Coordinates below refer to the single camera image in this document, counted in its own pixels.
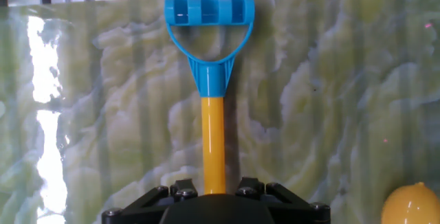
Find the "yellow pole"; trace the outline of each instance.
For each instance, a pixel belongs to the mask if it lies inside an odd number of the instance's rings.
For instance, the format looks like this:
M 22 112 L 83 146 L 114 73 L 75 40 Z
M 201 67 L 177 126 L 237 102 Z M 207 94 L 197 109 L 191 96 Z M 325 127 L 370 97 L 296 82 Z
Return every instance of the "yellow pole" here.
M 226 193 L 223 98 L 201 99 L 205 194 Z

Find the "blue shovel handle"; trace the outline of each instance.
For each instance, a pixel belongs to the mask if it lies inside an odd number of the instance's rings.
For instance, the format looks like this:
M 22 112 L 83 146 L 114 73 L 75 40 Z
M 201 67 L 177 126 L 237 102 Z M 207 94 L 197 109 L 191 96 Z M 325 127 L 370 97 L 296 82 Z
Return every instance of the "blue shovel handle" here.
M 200 97 L 224 97 L 236 54 L 254 27 L 254 0 L 165 0 L 166 28 L 171 40 L 188 57 Z M 206 62 L 190 54 L 175 38 L 171 26 L 249 25 L 243 42 L 227 57 Z

